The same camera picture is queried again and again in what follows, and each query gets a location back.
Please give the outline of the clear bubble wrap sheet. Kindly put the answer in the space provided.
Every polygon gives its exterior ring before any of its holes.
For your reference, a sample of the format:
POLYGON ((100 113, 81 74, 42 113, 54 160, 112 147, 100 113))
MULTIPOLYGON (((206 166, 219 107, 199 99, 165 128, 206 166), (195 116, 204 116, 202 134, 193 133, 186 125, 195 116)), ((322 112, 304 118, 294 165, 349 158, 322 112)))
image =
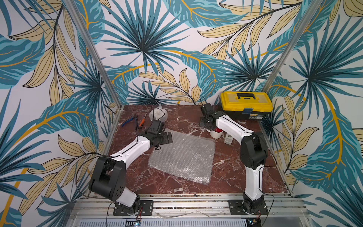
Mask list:
POLYGON ((148 166, 167 174, 208 185, 215 154, 215 141, 182 132, 170 132, 173 142, 161 145, 149 157, 148 166))
POLYGON ((148 116, 151 121, 157 120, 165 123, 168 118, 168 113, 166 109, 159 105, 158 107, 151 110, 148 116))

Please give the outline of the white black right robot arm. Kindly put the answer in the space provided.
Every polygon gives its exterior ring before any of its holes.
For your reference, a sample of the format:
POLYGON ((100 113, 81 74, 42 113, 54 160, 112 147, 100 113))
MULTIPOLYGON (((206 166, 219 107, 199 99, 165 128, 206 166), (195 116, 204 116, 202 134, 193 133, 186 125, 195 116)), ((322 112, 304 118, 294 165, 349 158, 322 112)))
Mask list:
POLYGON ((263 133, 241 126, 222 111, 216 112, 210 103, 202 105, 200 110, 203 114, 199 122, 201 127, 210 131, 221 129, 241 145, 240 160, 245 166, 246 187, 242 204, 233 208, 247 214, 267 213, 262 191, 262 175, 268 157, 268 147, 263 133))

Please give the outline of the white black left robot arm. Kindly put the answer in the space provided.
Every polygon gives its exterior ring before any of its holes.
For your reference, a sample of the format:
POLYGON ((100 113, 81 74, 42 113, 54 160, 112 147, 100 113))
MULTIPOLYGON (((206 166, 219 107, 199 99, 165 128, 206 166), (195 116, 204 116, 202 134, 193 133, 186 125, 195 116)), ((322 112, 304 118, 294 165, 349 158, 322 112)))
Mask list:
POLYGON ((140 196, 126 187, 126 171, 128 167, 143 153, 152 147, 170 144, 173 138, 165 131, 165 123, 152 121, 150 127, 141 135, 110 156, 100 156, 89 182, 88 189, 115 203, 117 211, 128 215, 141 213, 140 196))

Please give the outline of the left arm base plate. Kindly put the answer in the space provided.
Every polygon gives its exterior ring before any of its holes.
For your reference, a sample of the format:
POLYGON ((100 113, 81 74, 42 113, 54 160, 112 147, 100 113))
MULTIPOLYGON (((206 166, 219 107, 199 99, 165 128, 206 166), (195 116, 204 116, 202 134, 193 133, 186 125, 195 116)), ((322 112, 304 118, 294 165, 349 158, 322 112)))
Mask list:
POLYGON ((116 203, 113 211, 114 216, 152 216, 154 209, 154 201, 136 200, 134 205, 127 207, 126 205, 116 203))

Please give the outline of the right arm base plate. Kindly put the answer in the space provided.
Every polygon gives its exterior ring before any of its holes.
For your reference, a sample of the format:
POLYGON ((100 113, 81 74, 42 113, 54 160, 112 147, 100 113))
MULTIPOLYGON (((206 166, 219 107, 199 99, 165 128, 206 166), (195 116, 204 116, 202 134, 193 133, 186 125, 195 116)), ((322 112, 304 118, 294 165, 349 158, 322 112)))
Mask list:
POLYGON ((268 209, 264 201, 257 204, 245 200, 228 200, 231 215, 267 215, 268 209))

